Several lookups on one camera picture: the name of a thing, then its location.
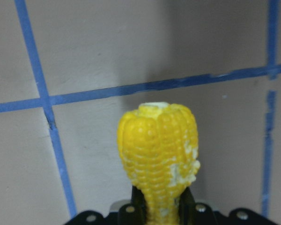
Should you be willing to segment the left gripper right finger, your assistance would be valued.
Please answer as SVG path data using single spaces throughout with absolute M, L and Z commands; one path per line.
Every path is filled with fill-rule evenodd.
M 180 196 L 178 215 L 180 225 L 194 224 L 194 197 L 189 187 Z

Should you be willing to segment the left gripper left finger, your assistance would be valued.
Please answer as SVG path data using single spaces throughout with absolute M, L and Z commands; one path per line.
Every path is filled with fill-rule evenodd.
M 135 186 L 132 187 L 131 203 L 134 207 L 133 221 L 136 225 L 145 225 L 146 201 L 143 193 Z

